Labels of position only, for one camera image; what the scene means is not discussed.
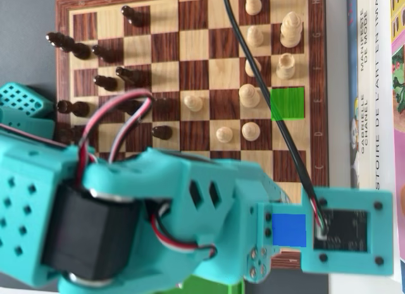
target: ventilation holes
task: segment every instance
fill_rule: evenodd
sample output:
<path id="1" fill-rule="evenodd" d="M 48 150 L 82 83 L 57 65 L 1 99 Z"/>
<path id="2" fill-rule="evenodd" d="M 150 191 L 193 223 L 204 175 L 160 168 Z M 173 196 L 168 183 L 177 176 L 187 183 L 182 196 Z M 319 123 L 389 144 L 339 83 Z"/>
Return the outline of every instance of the ventilation holes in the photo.
<path id="1" fill-rule="evenodd" d="M 198 209 L 199 206 L 201 205 L 201 203 L 203 202 L 203 200 L 201 198 L 201 193 L 198 189 L 197 183 L 194 180 L 192 180 L 190 182 L 189 190 L 190 190 L 190 196 L 194 203 L 194 206 L 196 207 L 196 209 Z"/>

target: dark chess pawn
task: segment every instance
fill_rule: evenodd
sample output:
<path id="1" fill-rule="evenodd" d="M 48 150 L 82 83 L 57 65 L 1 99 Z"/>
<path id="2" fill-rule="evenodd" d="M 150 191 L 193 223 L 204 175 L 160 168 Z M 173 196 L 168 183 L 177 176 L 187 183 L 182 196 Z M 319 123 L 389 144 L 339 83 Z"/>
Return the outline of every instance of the dark chess pawn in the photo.
<path id="1" fill-rule="evenodd" d="M 78 59 L 89 59 L 91 55 L 90 48 L 83 43 L 76 43 L 73 38 L 62 33 L 48 33 L 46 40 L 54 47 L 60 48 L 64 52 L 72 52 Z"/>
<path id="2" fill-rule="evenodd" d="M 56 105 L 58 112 L 61 114 L 73 113 L 78 117 L 86 117 L 90 113 L 90 106 L 86 102 L 77 101 L 72 104 L 68 100 L 60 100 Z"/>
<path id="3" fill-rule="evenodd" d="M 162 139 L 162 140 L 169 140 L 173 135 L 173 130 L 170 126 L 167 125 L 159 125 L 155 126 L 152 129 L 152 136 Z"/>
<path id="4" fill-rule="evenodd" d="M 98 85 L 99 87 L 102 87 L 109 92 L 115 91 L 118 86 L 117 79 L 115 79 L 113 77 L 106 77 L 106 76 L 101 76 L 101 75 L 95 76 L 93 78 L 93 82 L 95 85 Z"/>

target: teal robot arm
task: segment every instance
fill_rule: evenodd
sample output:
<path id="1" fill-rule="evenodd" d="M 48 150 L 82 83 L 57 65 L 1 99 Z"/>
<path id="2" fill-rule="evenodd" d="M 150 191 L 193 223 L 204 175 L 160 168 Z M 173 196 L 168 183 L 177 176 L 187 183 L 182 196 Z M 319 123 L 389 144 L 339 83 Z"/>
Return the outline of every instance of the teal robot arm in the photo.
<path id="1" fill-rule="evenodd" d="M 254 162 L 147 149 L 98 159 L 76 187 L 77 162 L 76 147 L 1 134 L 1 272 L 37 288 L 59 279 L 62 294 L 142 294 L 190 275 L 259 283 L 292 247 L 305 272 L 393 273 L 390 192 L 315 188 L 323 234 L 306 195 L 285 202 Z"/>

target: chess piece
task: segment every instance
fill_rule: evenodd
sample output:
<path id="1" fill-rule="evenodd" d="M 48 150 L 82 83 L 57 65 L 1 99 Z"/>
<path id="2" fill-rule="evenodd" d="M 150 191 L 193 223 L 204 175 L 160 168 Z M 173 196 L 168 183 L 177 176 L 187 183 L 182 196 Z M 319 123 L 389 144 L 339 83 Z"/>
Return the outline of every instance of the chess piece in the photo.
<path id="1" fill-rule="evenodd" d="M 256 58 L 253 58 L 253 59 L 254 59 L 254 62 L 256 63 L 256 66 L 258 67 L 259 71 L 261 71 L 261 65 L 260 65 L 259 61 Z M 249 60 L 246 60 L 245 72 L 246 72 L 246 75 L 248 75 L 249 77 L 254 77 L 254 73 L 252 71 L 251 64 L 249 63 Z"/>
<path id="2" fill-rule="evenodd" d="M 230 129 L 227 126 L 223 126 L 216 131 L 216 138 L 218 139 L 219 142 L 223 144 L 227 144 L 232 140 L 234 137 L 234 133 L 232 129 Z"/>
<path id="3" fill-rule="evenodd" d="M 301 41 L 302 21 L 297 13 L 288 13 L 281 24 L 280 42 L 284 47 L 295 47 Z"/>
<path id="4" fill-rule="evenodd" d="M 252 47 L 259 47 L 263 43 L 263 32 L 255 25 L 247 29 L 246 41 Z"/>
<path id="5" fill-rule="evenodd" d="M 203 102 L 200 97 L 188 95 L 184 97 L 184 104 L 190 111 L 198 112 L 203 108 Z"/>
<path id="6" fill-rule="evenodd" d="M 242 126 L 242 136 L 247 141 L 255 141 L 260 136 L 260 127 L 254 122 L 245 123 Z"/>
<path id="7" fill-rule="evenodd" d="M 82 60 L 90 58 L 90 48 L 83 43 L 76 43 L 73 38 L 65 36 L 62 33 L 48 33 L 46 40 L 54 47 L 60 48 L 64 52 L 72 52 L 72 54 Z"/>
<path id="8" fill-rule="evenodd" d="M 282 80 L 291 79 L 296 71 L 296 61 L 289 53 L 282 54 L 278 59 L 276 75 Z"/>
<path id="9" fill-rule="evenodd" d="M 247 108 L 256 107 L 260 102 L 258 91 L 251 84 L 244 84 L 239 89 L 240 103 Z"/>
<path id="10" fill-rule="evenodd" d="M 142 13 L 134 10 L 129 6 L 123 6 L 121 9 L 122 15 L 128 20 L 129 24 L 132 24 L 135 27 L 143 26 L 143 15 Z"/>
<path id="11" fill-rule="evenodd" d="M 91 51 L 97 57 L 101 58 L 105 63 L 115 62 L 116 57 L 114 55 L 114 52 L 111 49 L 106 49 L 97 44 L 95 46 L 92 46 Z"/>
<path id="12" fill-rule="evenodd" d="M 246 0 L 245 9 L 249 15 L 257 15 L 261 11 L 261 0 Z"/>
<path id="13" fill-rule="evenodd" d="M 162 140 L 169 140 L 173 135 L 173 130 L 170 126 L 167 125 L 159 125 L 155 126 L 152 129 L 152 136 L 162 139 Z"/>
<path id="14" fill-rule="evenodd" d="M 106 77 L 106 76 L 101 76 L 97 75 L 93 78 L 94 84 L 98 85 L 99 87 L 104 88 L 105 90 L 108 90 L 109 92 L 113 92 L 116 90 L 118 86 L 117 79 L 113 77 Z"/>
<path id="15" fill-rule="evenodd" d="M 77 117 L 86 117 L 90 113 L 90 106 L 86 102 L 77 101 L 72 104 L 68 100 L 60 100 L 56 108 L 61 114 L 70 114 L 73 113 Z"/>

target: chessboard square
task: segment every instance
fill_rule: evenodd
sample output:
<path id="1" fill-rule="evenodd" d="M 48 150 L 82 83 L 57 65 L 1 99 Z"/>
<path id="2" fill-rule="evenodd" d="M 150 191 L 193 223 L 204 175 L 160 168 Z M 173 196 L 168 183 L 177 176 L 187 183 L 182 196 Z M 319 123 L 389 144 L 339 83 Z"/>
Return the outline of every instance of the chessboard square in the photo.
<path id="1" fill-rule="evenodd" d="M 290 54 L 304 54 L 304 24 L 302 24 L 301 39 L 295 47 L 285 47 L 280 41 L 281 23 L 271 24 L 271 54 L 281 55 L 286 52 Z"/>
<path id="2" fill-rule="evenodd" d="M 306 165 L 306 152 L 299 150 Z M 273 181 L 275 182 L 300 182 L 296 166 L 288 150 L 273 150 Z"/>
<path id="3" fill-rule="evenodd" d="M 103 39 L 99 40 L 99 46 L 102 48 L 113 51 L 114 60 L 113 62 L 104 62 L 99 58 L 99 66 L 111 66 L 113 65 L 123 65 L 124 64 L 124 42 L 122 38 L 115 39 Z"/>
<path id="4" fill-rule="evenodd" d="M 239 23 L 238 0 L 229 0 L 236 22 Z M 208 28 L 232 27 L 223 0 L 208 0 Z"/>
<path id="5" fill-rule="evenodd" d="M 88 97 L 98 95 L 93 78 L 97 75 L 96 69 L 75 70 L 73 77 L 74 97 Z"/>
<path id="6" fill-rule="evenodd" d="M 304 87 L 280 87 L 270 90 L 273 113 L 271 120 L 297 120 L 305 118 Z M 279 115 L 274 114 L 277 108 Z"/>
<path id="7" fill-rule="evenodd" d="M 209 118 L 210 119 L 239 119 L 239 90 L 210 90 Z"/>
<path id="8" fill-rule="evenodd" d="M 239 89 L 239 59 L 209 60 L 209 89 Z"/>
<path id="9" fill-rule="evenodd" d="M 140 13 L 140 21 L 142 22 L 141 27 L 136 27 L 129 23 L 128 19 L 123 18 L 124 25 L 124 36 L 135 36 L 135 35 L 148 35 L 151 33 L 151 8 L 149 6 L 135 6 L 132 7 L 135 12 Z"/>
<path id="10" fill-rule="evenodd" d="M 73 15 L 73 39 L 76 42 L 97 39 L 97 13 Z"/>
<path id="11" fill-rule="evenodd" d="M 271 120 L 270 119 L 245 119 L 240 121 L 240 129 L 248 123 L 254 122 L 260 128 L 260 136 L 255 141 L 246 140 L 242 134 L 240 137 L 240 148 L 242 150 L 272 150 L 272 130 L 271 130 Z"/>
<path id="12" fill-rule="evenodd" d="M 208 60 L 207 44 L 207 30 L 186 30 L 180 32 L 180 60 Z"/>
<path id="13" fill-rule="evenodd" d="M 166 98 L 170 101 L 168 111 L 159 111 L 156 105 L 152 107 L 152 119 L 154 122 L 180 120 L 180 92 L 154 93 L 153 97 L 155 99 Z"/>
<path id="14" fill-rule="evenodd" d="M 247 44 L 251 54 L 253 56 L 270 56 L 271 55 L 271 25 L 270 24 L 262 24 L 262 25 L 255 25 L 263 34 L 263 43 L 258 46 L 254 47 Z M 247 40 L 247 31 L 249 30 L 251 25 L 245 25 L 240 27 L 240 32 L 242 33 L 245 40 Z M 245 57 L 245 53 L 242 47 L 239 45 L 239 57 Z"/>
<path id="15" fill-rule="evenodd" d="M 208 60 L 180 62 L 180 90 L 206 90 L 208 87 Z"/>
<path id="16" fill-rule="evenodd" d="M 202 108 L 198 112 L 191 111 L 185 104 L 184 99 L 196 96 L 202 100 Z M 209 91 L 208 90 L 181 90 L 180 91 L 180 119 L 181 120 L 209 120 Z"/>
<path id="17" fill-rule="evenodd" d="M 263 171 L 273 178 L 273 152 L 270 150 L 242 150 L 240 158 L 243 161 L 256 162 Z"/>
<path id="18" fill-rule="evenodd" d="M 151 5 L 151 34 L 178 32 L 178 0 Z"/>
<path id="19" fill-rule="evenodd" d="M 163 33 L 152 35 L 152 62 L 167 62 L 178 60 L 178 33 Z"/>
<path id="20" fill-rule="evenodd" d="M 151 36 L 140 35 L 124 38 L 124 64 L 140 65 L 152 62 Z"/>
<path id="21" fill-rule="evenodd" d="M 162 140 L 152 136 L 152 146 L 158 149 L 180 150 L 180 122 L 179 121 L 160 121 L 152 124 L 155 126 L 169 126 L 172 135 L 168 140 Z"/>
<path id="22" fill-rule="evenodd" d="M 144 152 L 152 147 L 152 123 L 142 122 L 131 130 L 125 140 L 127 152 Z"/>
<path id="23" fill-rule="evenodd" d="M 209 30 L 209 58 L 238 57 L 239 43 L 232 28 Z"/>
<path id="24" fill-rule="evenodd" d="M 180 149 L 209 151 L 209 121 L 181 121 Z"/>
<path id="25" fill-rule="evenodd" d="M 179 90 L 178 61 L 153 63 L 152 92 L 173 92 Z"/>
<path id="26" fill-rule="evenodd" d="M 120 123 L 101 123 L 99 125 L 99 152 L 109 152 L 111 150 L 121 126 Z M 121 146 L 119 152 L 125 152 L 125 144 Z"/>
<path id="27" fill-rule="evenodd" d="M 261 67 L 261 76 L 268 87 L 271 87 L 271 58 L 269 56 L 255 57 Z M 246 74 L 246 58 L 239 58 L 239 78 L 240 85 L 251 84 L 258 87 L 258 82 L 255 77 L 250 77 Z"/>
<path id="28" fill-rule="evenodd" d="M 216 131 L 226 126 L 232 130 L 232 139 L 228 143 L 220 142 Z M 209 121 L 209 149 L 210 150 L 240 150 L 240 121 L 239 120 L 210 120 Z"/>
<path id="29" fill-rule="evenodd" d="M 178 5 L 180 30 L 208 28 L 207 0 L 182 1 Z"/>
<path id="30" fill-rule="evenodd" d="M 251 16 L 246 13 L 246 0 L 239 0 L 239 25 L 270 24 L 270 0 L 261 0 L 261 11 Z"/>
<path id="31" fill-rule="evenodd" d="M 121 38 L 124 34 L 124 25 L 120 8 L 101 9 L 97 12 L 97 38 Z"/>

